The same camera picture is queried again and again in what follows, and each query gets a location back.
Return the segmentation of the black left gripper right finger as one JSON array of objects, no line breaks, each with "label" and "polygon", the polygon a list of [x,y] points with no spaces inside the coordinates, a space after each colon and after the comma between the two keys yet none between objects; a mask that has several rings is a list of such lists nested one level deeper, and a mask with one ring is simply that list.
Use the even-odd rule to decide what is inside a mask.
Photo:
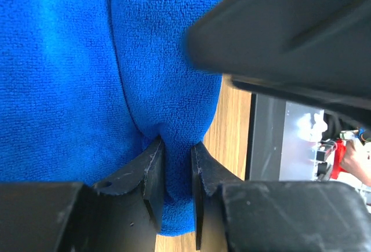
[{"label": "black left gripper right finger", "polygon": [[349,185],[244,181],[191,148],[199,251],[369,251],[370,215]]}]

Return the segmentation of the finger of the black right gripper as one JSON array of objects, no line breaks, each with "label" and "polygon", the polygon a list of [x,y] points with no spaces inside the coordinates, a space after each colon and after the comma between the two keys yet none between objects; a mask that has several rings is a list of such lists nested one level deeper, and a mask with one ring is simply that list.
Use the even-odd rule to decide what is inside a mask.
[{"label": "finger of the black right gripper", "polygon": [[250,91],[370,108],[370,0],[224,0],[187,45],[197,67]]}]

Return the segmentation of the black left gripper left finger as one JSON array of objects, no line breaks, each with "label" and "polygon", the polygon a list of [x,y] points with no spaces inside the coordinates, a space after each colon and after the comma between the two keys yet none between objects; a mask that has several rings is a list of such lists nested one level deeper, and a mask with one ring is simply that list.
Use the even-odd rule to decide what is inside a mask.
[{"label": "black left gripper left finger", "polygon": [[164,143],[89,187],[1,184],[2,251],[154,251],[164,203]]}]

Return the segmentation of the blue towel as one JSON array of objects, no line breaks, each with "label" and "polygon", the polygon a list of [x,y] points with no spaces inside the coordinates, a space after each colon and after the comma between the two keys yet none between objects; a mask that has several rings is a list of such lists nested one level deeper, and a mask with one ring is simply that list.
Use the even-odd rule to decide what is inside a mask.
[{"label": "blue towel", "polygon": [[221,76],[184,36],[220,1],[1,0],[1,180],[93,184],[161,137],[161,234],[193,231],[190,150]]}]

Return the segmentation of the operator's bare hand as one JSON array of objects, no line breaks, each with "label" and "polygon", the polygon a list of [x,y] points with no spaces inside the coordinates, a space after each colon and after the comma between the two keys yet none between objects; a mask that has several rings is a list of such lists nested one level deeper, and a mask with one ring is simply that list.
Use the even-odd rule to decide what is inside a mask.
[{"label": "operator's bare hand", "polygon": [[370,159],[366,148],[359,140],[347,141],[345,154],[340,161],[342,169],[356,177],[367,187],[370,186]]}]

